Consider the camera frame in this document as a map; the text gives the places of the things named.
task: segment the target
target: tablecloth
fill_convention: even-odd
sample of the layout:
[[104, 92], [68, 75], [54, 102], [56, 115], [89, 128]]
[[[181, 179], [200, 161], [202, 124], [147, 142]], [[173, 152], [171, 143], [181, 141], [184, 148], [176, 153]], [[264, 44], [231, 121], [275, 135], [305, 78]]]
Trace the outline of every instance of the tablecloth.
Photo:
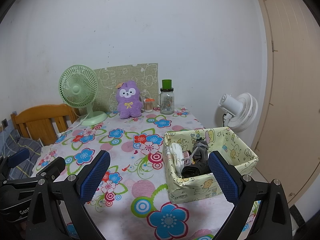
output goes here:
[[[85, 208], [107, 240], [212, 239], [233, 204], [223, 194], [171, 204], [160, 153], [166, 132], [203, 129], [203, 125], [184, 107], [171, 115], [161, 115], [155, 108], [129, 119], [120, 119], [118, 112], [107, 114], [104, 122], [92, 127], [77, 126], [76, 121], [55, 144], [44, 147], [34, 174], [61, 156], [66, 169], [57, 181], [64, 180], [106, 150], [110, 167]], [[239, 239], [248, 233], [257, 208], [255, 203]], [[63, 204], [61, 210], [67, 229], [77, 236]]]

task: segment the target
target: storage box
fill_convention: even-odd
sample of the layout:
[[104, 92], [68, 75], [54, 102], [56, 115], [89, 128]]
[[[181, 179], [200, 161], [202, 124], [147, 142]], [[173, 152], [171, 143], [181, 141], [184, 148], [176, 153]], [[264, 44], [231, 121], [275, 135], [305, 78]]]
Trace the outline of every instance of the storage box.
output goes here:
[[228, 127], [166, 133], [162, 155], [169, 198], [173, 204], [204, 199], [222, 193], [212, 173], [186, 179], [177, 177], [169, 150], [170, 144], [179, 143], [183, 152], [187, 150], [192, 152], [193, 143], [198, 137], [205, 138], [207, 141], [208, 153], [219, 151], [224, 159], [234, 165], [242, 175], [250, 175], [258, 161], [257, 155]]

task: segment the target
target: blue gripper pad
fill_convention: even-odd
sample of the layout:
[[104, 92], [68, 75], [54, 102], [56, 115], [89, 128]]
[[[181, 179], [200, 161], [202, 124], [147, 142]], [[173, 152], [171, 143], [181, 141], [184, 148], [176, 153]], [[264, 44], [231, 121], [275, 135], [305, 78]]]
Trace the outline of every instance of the blue gripper pad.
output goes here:
[[10, 156], [8, 159], [8, 167], [14, 168], [15, 166], [19, 165], [30, 156], [30, 152], [27, 148], [22, 149], [21, 151], [15, 153], [14, 155]]
[[239, 201], [238, 186], [214, 152], [209, 154], [208, 164], [227, 201], [236, 206]]
[[82, 205], [92, 200], [93, 195], [99, 187], [99, 184], [102, 181], [102, 178], [107, 172], [109, 166], [110, 154], [108, 152], [105, 152], [81, 185], [79, 199]]

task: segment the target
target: glass mug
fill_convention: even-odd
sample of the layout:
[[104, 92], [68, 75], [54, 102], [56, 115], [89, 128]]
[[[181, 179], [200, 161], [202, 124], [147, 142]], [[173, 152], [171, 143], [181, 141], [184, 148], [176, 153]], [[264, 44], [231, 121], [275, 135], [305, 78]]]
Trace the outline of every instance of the glass mug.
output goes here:
[[161, 94], [157, 95], [156, 101], [160, 107], [161, 114], [174, 113], [174, 94], [173, 89], [160, 89]]

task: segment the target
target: beige door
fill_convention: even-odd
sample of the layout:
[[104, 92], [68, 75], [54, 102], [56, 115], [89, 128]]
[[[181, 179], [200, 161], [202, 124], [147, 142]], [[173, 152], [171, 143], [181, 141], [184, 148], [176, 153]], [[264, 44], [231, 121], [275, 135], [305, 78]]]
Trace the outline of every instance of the beige door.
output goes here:
[[255, 150], [257, 169], [269, 182], [280, 179], [291, 205], [319, 173], [320, 27], [302, 0], [263, 1], [274, 64], [270, 104]]

